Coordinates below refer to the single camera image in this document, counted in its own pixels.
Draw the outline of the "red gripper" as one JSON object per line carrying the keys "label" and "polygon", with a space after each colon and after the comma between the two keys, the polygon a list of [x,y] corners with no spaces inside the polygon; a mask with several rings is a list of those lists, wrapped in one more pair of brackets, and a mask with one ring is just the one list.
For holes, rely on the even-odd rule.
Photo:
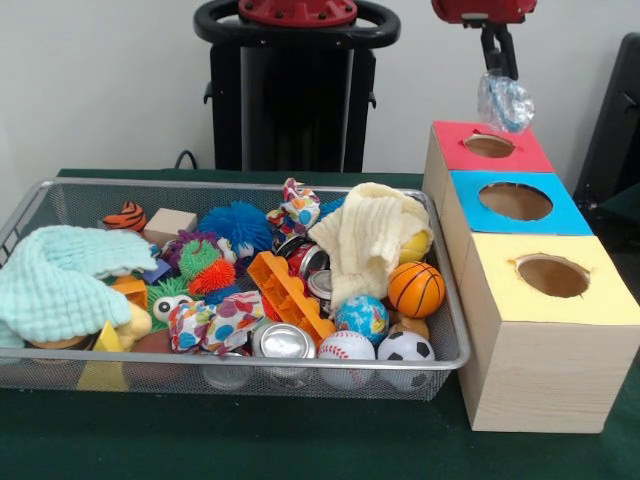
{"label": "red gripper", "polygon": [[450,24],[482,24],[481,46],[486,69],[489,72],[502,72],[517,81],[519,72],[516,61],[513,37],[507,25],[499,26],[499,44],[496,46],[495,31],[491,24],[518,24],[532,13],[536,0],[432,0],[432,8],[439,19]]}

